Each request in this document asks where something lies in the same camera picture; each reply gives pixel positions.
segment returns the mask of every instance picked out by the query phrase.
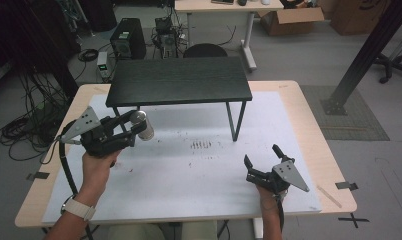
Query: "table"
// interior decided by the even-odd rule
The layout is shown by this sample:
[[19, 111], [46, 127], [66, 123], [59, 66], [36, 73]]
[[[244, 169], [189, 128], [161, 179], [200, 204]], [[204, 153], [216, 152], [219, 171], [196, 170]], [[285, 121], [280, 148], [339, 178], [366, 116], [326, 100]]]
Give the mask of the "table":
[[[106, 105], [120, 116], [119, 107], [223, 102], [236, 141], [251, 100], [239, 57], [174, 58], [119, 61]], [[236, 129], [229, 102], [242, 102]]]
[[[321, 214], [355, 211], [357, 204], [350, 190], [339, 190], [335, 186], [337, 182], [344, 182], [344, 177], [298, 84], [294, 81], [256, 81], [249, 82], [249, 86], [252, 91], [277, 91], [280, 93], [311, 178], [316, 185], [322, 205]], [[93, 95], [107, 94], [109, 88], [109, 84], [81, 86], [60, 129], [80, 116]], [[47, 226], [42, 223], [42, 217], [60, 168], [58, 150], [54, 149], [52, 162], [40, 168], [41, 172], [50, 173], [50, 176], [46, 180], [34, 180], [17, 214], [15, 224], [18, 227]]]
[[247, 60], [249, 69], [257, 69], [254, 57], [250, 49], [251, 31], [254, 21], [254, 14], [258, 11], [276, 11], [282, 9], [283, 5], [278, 0], [271, 0], [270, 5], [263, 5], [261, 1], [247, 1], [245, 6], [240, 6], [237, 1], [233, 5], [211, 3], [210, 0], [179, 0], [175, 2], [175, 10], [178, 13], [186, 13], [188, 21], [188, 47], [191, 44], [191, 15], [202, 12], [249, 12], [247, 19], [247, 30], [245, 39], [241, 40], [242, 50]]

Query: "rug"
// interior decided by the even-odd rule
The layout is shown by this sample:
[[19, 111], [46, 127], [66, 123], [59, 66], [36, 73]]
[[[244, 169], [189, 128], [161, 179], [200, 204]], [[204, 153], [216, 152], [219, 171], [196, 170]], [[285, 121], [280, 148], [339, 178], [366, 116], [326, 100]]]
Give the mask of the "rug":
[[326, 140], [389, 141], [381, 124], [357, 90], [348, 98], [345, 116], [326, 115], [320, 100], [329, 99], [336, 86], [300, 86]]

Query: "wheel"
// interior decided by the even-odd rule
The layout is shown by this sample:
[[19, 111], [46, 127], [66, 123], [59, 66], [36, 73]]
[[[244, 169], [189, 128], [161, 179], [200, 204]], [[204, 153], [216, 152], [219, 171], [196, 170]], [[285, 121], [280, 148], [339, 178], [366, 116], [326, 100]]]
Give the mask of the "wheel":
[[379, 79], [379, 82], [382, 84], [387, 83], [388, 81], [389, 81], [389, 78], [387, 78], [387, 77], [383, 77], [383, 78]]

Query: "chair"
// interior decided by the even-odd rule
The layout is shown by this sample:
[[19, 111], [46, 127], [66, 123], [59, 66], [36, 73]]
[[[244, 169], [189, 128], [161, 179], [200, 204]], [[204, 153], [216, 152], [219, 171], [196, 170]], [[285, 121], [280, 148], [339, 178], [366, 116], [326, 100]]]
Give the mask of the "chair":
[[227, 57], [227, 53], [222, 47], [211, 43], [196, 44], [183, 53], [183, 58], [198, 57]]
[[391, 54], [390, 57], [386, 57], [382, 53], [380, 53], [375, 60], [375, 64], [381, 64], [385, 67], [385, 77], [379, 79], [379, 82], [384, 84], [389, 81], [389, 79], [392, 77], [392, 71], [393, 69], [398, 69], [402, 71], [402, 55], [400, 53], [402, 52], [402, 41], [401, 43], [397, 46], [397, 48], [394, 50], [394, 52]]

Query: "hand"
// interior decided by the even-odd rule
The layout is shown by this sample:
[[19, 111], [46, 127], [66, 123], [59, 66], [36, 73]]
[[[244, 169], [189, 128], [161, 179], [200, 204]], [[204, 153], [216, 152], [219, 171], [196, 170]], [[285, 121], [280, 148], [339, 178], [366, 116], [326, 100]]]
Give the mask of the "hand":
[[88, 153], [83, 155], [83, 183], [75, 200], [88, 206], [96, 205], [105, 191], [110, 176], [110, 165], [117, 161], [120, 152], [102, 158], [90, 156]]

